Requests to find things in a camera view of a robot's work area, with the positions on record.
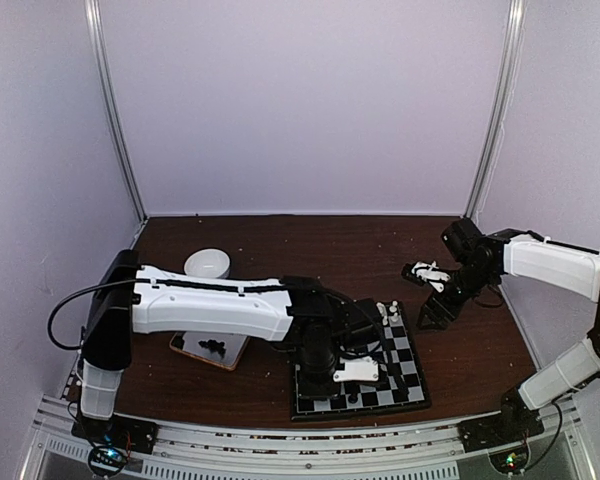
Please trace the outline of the black grey chessboard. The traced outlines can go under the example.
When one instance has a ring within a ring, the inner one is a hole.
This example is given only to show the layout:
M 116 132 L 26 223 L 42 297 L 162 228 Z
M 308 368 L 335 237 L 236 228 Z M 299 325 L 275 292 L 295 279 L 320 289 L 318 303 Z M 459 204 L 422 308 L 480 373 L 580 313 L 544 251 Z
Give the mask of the black grey chessboard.
M 343 382 L 335 398 L 309 399 L 296 395 L 293 373 L 290 418 L 293 422 L 352 419 L 366 415 L 406 413 L 427 409 L 431 395 L 410 332 L 404 305 L 396 300 L 379 303 L 385 346 L 374 341 L 361 349 L 357 358 L 371 357 L 380 369 L 376 382 Z M 358 394 L 355 404 L 348 396 Z

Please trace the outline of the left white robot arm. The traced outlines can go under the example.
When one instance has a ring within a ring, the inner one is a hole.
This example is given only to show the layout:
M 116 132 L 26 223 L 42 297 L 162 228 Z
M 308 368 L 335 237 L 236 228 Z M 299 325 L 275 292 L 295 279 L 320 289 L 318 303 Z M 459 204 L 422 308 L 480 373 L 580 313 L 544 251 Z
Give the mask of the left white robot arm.
M 265 340 L 292 356 L 299 397 L 327 400 L 343 383 L 380 380 L 378 361 L 363 349 L 382 343 L 381 325 L 373 301 L 354 301 L 314 278 L 188 277 L 142 265 L 137 251 L 122 250 L 93 290 L 81 344 L 79 411 L 101 443 L 123 436 L 123 421 L 113 413 L 135 334 L 173 331 Z

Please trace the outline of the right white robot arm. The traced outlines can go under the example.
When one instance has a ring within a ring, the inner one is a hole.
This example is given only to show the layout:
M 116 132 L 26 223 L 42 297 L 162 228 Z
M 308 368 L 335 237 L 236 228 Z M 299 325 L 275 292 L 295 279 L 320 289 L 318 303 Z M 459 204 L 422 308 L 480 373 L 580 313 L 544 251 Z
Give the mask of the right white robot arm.
M 469 218 L 447 227 L 441 240 L 457 266 L 416 261 L 405 279 L 430 288 L 420 309 L 422 329 L 444 330 L 489 287 L 500 286 L 532 337 L 554 333 L 555 356 L 505 393 L 492 430 L 510 442 L 540 409 L 600 378 L 600 248 L 560 242 L 532 230 L 483 233 Z

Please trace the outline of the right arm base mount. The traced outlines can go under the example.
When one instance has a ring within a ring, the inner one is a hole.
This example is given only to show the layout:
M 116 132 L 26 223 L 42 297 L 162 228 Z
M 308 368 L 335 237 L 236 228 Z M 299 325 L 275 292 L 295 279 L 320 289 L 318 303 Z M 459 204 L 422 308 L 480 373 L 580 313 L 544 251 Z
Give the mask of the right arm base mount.
M 491 467 L 507 477 L 522 475 L 531 464 L 529 440 L 545 431 L 541 420 L 516 425 L 499 414 L 464 420 L 458 433 L 466 453 L 485 451 Z

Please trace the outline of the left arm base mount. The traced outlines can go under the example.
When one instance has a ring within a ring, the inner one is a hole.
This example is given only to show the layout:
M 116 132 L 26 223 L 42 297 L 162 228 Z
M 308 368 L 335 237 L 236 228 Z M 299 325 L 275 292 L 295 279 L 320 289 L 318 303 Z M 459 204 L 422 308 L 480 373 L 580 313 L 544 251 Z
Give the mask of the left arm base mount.
M 110 478 L 132 465 L 133 455 L 152 454 L 158 434 L 154 422 L 113 415 L 107 421 L 78 416 L 71 434 L 90 446 L 86 463 L 97 477 Z

